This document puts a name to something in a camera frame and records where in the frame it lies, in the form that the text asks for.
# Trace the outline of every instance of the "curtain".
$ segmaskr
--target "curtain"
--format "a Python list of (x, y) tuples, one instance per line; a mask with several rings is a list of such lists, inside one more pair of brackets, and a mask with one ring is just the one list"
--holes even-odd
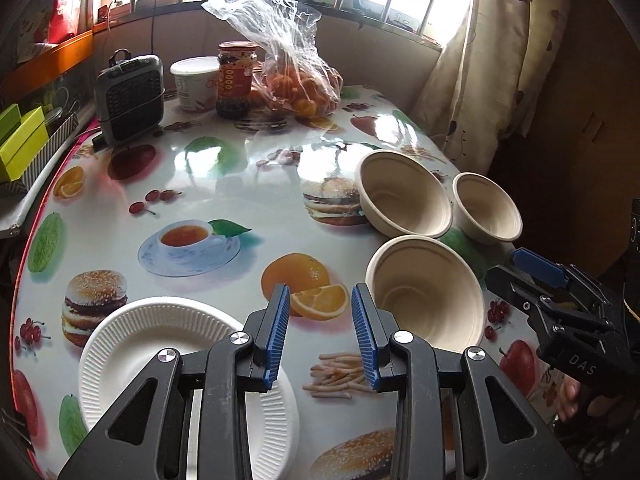
[(486, 174), (501, 138), (526, 135), (570, 1), (471, 1), (410, 114), (460, 171)]

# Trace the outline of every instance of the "small beige bowl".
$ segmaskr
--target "small beige bowl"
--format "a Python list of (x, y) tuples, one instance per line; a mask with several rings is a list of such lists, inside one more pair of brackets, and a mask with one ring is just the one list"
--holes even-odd
[(505, 190), (476, 173), (453, 179), (454, 216), (462, 230), (481, 244), (513, 242), (522, 234), (522, 218)]
[(375, 150), (359, 162), (355, 177), (362, 210), (382, 234), (437, 238), (451, 227), (451, 204), (444, 188), (412, 158)]
[(480, 284), (465, 261), (437, 240), (389, 240), (373, 255), (365, 282), (378, 308), (433, 347), (462, 352), (482, 340)]

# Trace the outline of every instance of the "tea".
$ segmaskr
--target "tea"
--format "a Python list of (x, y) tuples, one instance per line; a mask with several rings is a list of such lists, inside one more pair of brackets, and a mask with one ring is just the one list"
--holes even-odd
[(164, 245), (170, 247), (184, 247), (203, 241), (209, 233), (199, 225), (181, 225), (165, 232), (160, 238)]

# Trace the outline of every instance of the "sauce jar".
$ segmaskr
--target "sauce jar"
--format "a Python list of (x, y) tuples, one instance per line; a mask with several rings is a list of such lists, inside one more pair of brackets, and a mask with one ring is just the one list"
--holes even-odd
[(239, 119), (251, 107), (252, 73), (258, 56), (253, 41), (225, 41), (218, 46), (218, 100), (216, 111), (225, 119)]

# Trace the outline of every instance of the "red apple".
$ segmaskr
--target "red apple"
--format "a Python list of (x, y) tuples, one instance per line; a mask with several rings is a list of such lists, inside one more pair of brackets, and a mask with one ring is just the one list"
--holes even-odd
[(361, 132), (370, 135), (371, 137), (377, 137), (376, 134), (376, 118), (371, 116), (358, 117), (353, 116), (351, 118), (351, 124), (359, 129)]
[(511, 343), (507, 353), (502, 354), (500, 370), (510, 378), (520, 393), (526, 396), (536, 381), (536, 357), (529, 345), (521, 339)]
[(142, 173), (156, 158), (156, 149), (151, 144), (134, 146), (111, 156), (107, 174), (113, 180), (126, 180)]
[(27, 378), (20, 370), (14, 370), (14, 389), (18, 401), (18, 412), (24, 415), (27, 430), (33, 438), (38, 435), (38, 409)]

